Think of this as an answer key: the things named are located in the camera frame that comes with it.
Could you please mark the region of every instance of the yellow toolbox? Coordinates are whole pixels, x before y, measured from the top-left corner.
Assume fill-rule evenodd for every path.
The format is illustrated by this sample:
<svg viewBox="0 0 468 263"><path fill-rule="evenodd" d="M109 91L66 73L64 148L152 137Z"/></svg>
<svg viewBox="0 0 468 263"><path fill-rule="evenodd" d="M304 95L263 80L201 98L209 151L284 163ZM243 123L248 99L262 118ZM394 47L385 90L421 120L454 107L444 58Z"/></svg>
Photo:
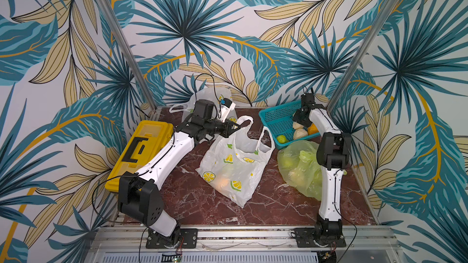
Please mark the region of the yellow toolbox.
<svg viewBox="0 0 468 263"><path fill-rule="evenodd" d="M126 171L135 173L146 165L169 142L172 132L173 126L170 123L141 121L108 179L123 175ZM106 189L118 192L119 180L120 178L115 178L107 181Z"/></svg>

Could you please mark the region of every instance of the red marble surface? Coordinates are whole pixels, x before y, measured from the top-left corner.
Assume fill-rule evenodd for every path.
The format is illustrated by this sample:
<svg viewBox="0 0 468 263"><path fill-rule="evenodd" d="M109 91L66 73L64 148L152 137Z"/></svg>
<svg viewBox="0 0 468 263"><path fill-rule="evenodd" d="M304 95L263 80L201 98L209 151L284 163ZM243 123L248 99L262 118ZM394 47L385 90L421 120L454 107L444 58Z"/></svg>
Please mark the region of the red marble surface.
<svg viewBox="0 0 468 263"><path fill-rule="evenodd" d="M236 109L237 116L250 115L254 124L250 138L259 138L263 127L259 109ZM175 126L182 113L162 109L160 121ZM264 143L270 145L270 138ZM314 225L320 201L308 198L288 186L278 170L278 149L272 153L260 184L244 208L214 190L196 172L211 144L203 142L186 155L166 179L161 189L166 212L183 225ZM352 170L343 176L342 215L356 225L374 225L375 221Z"/></svg>

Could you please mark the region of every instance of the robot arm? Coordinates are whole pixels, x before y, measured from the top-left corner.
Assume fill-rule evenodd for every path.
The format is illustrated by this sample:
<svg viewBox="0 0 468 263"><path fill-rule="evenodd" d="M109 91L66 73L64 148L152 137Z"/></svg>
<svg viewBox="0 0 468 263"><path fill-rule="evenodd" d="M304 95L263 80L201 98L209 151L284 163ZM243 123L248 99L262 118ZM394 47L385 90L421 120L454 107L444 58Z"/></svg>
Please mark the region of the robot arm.
<svg viewBox="0 0 468 263"><path fill-rule="evenodd" d="M322 202L317 214L314 242L320 247L333 242L337 247L345 247L340 193L343 170L350 156L351 135L338 129L323 105L315 103L313 92L301 96L301 105L293 120L303 126L314 123L322 136L317 150L317 161L322 166Z"/></svg>
<svg viewBox="0 0 468 263"><path fill-rule="evenodd" d="M180 226L163 209L159 191L164 181L179 161L207 135L228 137L240 129L236 123L226 120L235 104L229 99L223 99L220 107L219 119L212 119L214 103L198 100L193 113L175 128L172 138L151 161L135 174L126 172L120 177L119 211L158 233L166 246L174 246L179 242Z"/></svg>

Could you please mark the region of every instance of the blue plastic basket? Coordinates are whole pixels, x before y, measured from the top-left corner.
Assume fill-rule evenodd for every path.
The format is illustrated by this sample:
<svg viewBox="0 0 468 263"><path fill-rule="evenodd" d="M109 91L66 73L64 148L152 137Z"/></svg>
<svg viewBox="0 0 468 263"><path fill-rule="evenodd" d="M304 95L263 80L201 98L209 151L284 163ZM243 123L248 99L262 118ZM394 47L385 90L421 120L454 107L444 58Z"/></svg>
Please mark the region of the blue plastic basket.
<svg viewBox="0 0 468 263"><path fill-rule="evenodd" d="M293 141L294 128L293 128L293 114L297 109L301 108L301 101L285 103L273 108L261 110L258 114L262 120L263 125L267 126L273 134L275 145L278 149L283 149L296 140L310 139L320 136L320 133L315 133L303 138ZM279 143L276 139L278 136L284 135L288 138L289 142Z"/></svg>

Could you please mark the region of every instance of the garlic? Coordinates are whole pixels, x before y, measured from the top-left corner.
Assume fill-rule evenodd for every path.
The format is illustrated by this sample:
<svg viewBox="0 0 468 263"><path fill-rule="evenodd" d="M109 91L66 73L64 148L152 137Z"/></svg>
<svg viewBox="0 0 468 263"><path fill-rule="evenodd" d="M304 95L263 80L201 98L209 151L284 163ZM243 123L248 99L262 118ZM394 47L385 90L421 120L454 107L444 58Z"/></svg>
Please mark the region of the garlic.
<svg viewBox="0 0 468 263"><path fill-rule="evenodd" d="M292 127L297 130L297 129L303 129L304 126L302 126L301 124L297 123L297 122L293 122L292 124Z"/></svg>
<svg viewBox="0 0 468 263"><path fill-rule="evenodd" d="M296 140L296 139L306 137L306 136L308 136L308 134L307 134L307 131L304 128L296 129L292 139Z"/></svg>

